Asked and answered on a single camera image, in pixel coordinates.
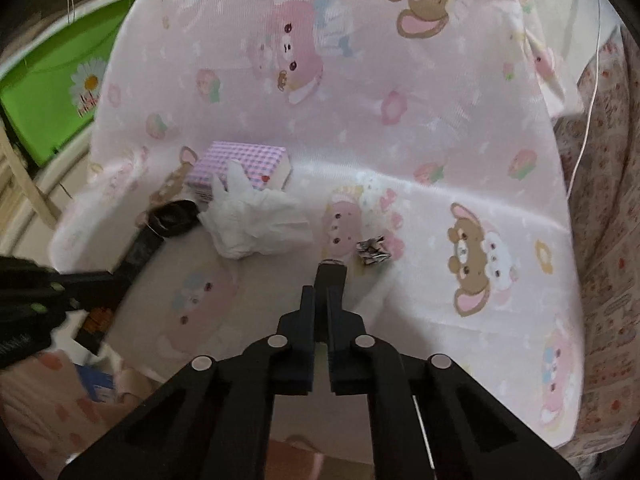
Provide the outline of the candy wrapper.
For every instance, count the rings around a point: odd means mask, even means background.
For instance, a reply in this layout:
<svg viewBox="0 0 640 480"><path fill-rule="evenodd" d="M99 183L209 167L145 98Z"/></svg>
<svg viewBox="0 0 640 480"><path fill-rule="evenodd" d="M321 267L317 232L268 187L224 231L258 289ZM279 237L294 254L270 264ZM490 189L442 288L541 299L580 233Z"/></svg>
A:
<svg viewBox="0 0 640 480"><path fill-rule="evenodd" d="M356 244L357 254L364 266L375 266L392 258L385 236L368 238Z"/></svg>

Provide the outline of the black plastic spoon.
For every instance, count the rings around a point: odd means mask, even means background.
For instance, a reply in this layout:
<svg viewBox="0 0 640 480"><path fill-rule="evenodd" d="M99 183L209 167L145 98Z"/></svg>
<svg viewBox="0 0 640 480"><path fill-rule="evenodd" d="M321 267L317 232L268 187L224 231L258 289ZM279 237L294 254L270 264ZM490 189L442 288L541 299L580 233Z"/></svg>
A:
<svg viewBox="0 0 640 480"><path fill-rule="evenodd" d="M132 283L163 247L165 240L186 234L199 223L198 205L192 200L175 200L152 209L114 275Z"/></svg>

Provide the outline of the white tissue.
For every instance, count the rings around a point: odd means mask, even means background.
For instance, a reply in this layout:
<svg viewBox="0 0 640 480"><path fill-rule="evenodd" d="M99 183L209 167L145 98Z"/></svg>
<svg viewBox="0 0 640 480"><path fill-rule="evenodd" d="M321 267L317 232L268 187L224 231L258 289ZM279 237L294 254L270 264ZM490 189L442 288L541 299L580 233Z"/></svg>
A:
<svg viewBox="0 0 640 480"><path fill-rule="evenodd" d="M212 194L198 218L221 257L283 255L314 241L299 202L282 191L256 190L235 159L227 162L227 180L212 177Z"/></svg>

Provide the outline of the white shelf unit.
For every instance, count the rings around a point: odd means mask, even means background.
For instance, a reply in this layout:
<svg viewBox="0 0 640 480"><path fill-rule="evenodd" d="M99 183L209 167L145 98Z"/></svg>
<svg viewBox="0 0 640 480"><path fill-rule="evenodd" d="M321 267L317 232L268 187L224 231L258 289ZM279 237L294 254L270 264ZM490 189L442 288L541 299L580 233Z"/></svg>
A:
<svg viewBox="0 0 640 480"><path fill-rule="evenodd" d="M1 76L26 53L38 46L59 28L62 21L82 18L90 11L117 0L87 0L66 11L35 22L13 40L1 55ZM12 252L32 220L39 220L49 229L55 229L61 217L61 208L52 198L55 188L88 151L88 123L75 134L46 166L29 165L27 157L18 148L17 138L9 129L8 120L1 109L1 250Z"/></svg>

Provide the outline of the green plastic storage box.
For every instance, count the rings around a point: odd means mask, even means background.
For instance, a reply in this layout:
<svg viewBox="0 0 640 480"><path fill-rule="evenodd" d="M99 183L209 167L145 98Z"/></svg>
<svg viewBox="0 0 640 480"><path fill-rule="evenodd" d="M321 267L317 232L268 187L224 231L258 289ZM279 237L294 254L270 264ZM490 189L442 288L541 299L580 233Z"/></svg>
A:
<svg viewBox="0 0 640 480"><path fill-rule="evenodd" d="M91 122L115 39L135 1L66 18L1 76L1 108L29 165L46 166Z"/></svg>

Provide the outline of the pink cartoon bear sheet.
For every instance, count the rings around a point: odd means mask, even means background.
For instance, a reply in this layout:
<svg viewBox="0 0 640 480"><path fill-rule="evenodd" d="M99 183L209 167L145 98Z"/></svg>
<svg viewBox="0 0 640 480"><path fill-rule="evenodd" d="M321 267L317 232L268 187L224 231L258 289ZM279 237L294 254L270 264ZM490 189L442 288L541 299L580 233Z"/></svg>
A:
<svg viewBox="0 0 640 480"><path fill-rule="evenodd" d="M160 379L234 356L337 259L370 334L448 354L561 446L584 343L552 120L577 90L548 56L532 0L136 0L51 262L113 269L217 142L284 148L314 241L232 262L204 229L170 240L112 348ZM392 258L364 266L356 244L381 235Z"/></svg>

